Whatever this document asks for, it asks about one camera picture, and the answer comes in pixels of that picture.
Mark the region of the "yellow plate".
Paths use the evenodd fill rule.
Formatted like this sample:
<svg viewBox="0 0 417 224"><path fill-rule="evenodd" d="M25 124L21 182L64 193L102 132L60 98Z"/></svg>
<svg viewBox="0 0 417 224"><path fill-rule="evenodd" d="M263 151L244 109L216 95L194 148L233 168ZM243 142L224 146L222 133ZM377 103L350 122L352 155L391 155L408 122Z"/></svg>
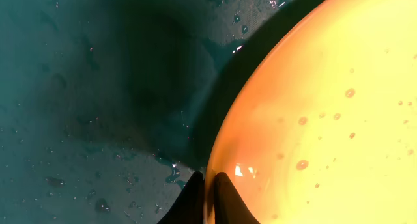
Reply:
<svg viewBox="0 0 417 224"><path fill-rule="evenodd" d="M260 223L416 222L416 0L325 0L271 50L217 135Z"/></svg>

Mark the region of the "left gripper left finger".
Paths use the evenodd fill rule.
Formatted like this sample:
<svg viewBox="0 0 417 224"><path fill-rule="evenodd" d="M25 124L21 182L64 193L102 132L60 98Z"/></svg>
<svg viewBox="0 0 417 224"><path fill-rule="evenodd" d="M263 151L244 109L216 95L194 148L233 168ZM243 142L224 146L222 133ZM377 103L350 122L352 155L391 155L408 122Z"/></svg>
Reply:
<svg viewBox="0 0 417 224"><path fill-rule="evenodd" d="M203 224L204 180L196 171L158 224Z"/></svg>

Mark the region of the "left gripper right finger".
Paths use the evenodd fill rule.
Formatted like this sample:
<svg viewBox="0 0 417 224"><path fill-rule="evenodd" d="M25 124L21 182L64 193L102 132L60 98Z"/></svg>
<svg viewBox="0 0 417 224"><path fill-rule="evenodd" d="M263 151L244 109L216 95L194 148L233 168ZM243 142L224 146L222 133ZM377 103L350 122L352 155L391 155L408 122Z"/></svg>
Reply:
<svg viewBox="0 0 417 224"><path fill-rule="evenodd" d="M259 224L225 172L214 178L215 224Z"/></svg>

